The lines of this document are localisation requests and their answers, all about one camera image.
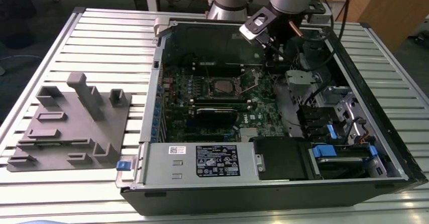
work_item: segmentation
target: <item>wooden cabinet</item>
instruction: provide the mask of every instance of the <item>wooden cabinet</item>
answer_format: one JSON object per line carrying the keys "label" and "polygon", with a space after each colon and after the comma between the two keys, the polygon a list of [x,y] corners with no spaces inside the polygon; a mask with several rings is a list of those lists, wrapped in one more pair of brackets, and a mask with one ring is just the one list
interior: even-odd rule
{"label": "wooden cabinet", "polygon": [[428,14],[428,0],[350,0],[347,21],[369,23],[389,50],[394,51]]}

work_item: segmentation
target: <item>power supply label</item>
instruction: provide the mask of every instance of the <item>power supply label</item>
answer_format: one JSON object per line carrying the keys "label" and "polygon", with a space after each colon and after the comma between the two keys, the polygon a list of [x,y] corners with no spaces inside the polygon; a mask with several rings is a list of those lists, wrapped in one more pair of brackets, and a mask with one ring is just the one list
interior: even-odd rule
{"label": "power supply label", "polygon": [[199,177],[239,176],[236,145],[196,146],[196,175]]}

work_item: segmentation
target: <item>aluminum extrusion table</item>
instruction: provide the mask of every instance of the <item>aluminum extrusion table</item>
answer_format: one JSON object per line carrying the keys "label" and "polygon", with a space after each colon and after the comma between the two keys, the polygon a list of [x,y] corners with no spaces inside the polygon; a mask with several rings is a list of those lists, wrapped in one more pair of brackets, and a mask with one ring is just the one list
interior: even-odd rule
{"label": "aluminum extrusion table", "polygon": [[[21,97],[0,127],[0,220],[160,223],[424,223],[429,219],[429,184],[343,208],[260,211],[214,215],[140,216],[115,185],[115,169],[11,173],[7,161],[37,109],[40,86],[69,90],[71,71],[83,71],[99,91],[132,93],[121,155],[135,155],[144,112],[152,55],[154,19],[203,15],[85,9],[72,13]],[[371,29],[347,24],[342,44],[393,125],[429,178],[429,100]],[[132,172],[123,172],[123,181]]]}

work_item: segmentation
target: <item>green circuit board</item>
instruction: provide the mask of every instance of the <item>green circuit board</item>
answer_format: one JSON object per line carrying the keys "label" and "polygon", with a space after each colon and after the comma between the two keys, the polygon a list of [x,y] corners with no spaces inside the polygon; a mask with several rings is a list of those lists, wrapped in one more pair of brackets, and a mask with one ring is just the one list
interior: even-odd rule
{"label": "green circuit board", "polygon": [[[240,142],[242,128],[256,128],[258,136],[283,136],[272,84],[271,77],[254,68],[227,78],[192,76],[183,68],[170,67],[163,78],[167,142]],[[232,127],[194,126],[194,111],[202,108],[234,109]]]}

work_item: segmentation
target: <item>copper pipe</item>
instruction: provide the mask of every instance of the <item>copper pipe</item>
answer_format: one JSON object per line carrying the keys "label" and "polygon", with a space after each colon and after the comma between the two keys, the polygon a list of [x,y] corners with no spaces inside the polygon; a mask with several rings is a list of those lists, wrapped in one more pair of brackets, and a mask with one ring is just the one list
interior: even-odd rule
{"label": "copper pipe", "polygon": [[298,37],[302,37],[303,34],[302,34],[299,28],[295,26],[295,23],[294,23],[293,21],[289,21],[289,26],[290,26],[290,28],[293,29],[293,31],[295,32],[297,36],[298,36]]}

